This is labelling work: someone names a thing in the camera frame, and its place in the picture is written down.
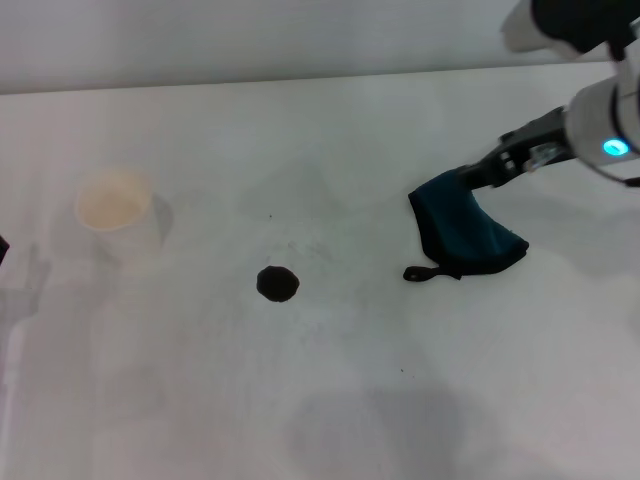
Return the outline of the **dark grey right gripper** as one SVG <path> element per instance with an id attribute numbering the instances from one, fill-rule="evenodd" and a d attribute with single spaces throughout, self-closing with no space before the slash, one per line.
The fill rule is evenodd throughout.
<path id="1" fill-rule="evenodd" d="M 468 190 L 499 188 L 524 172 L 571 159 L 565 129 L 566 109 L 558 107 L 500 137 L 500 144 L 477 163 L 457 170 Z"/>

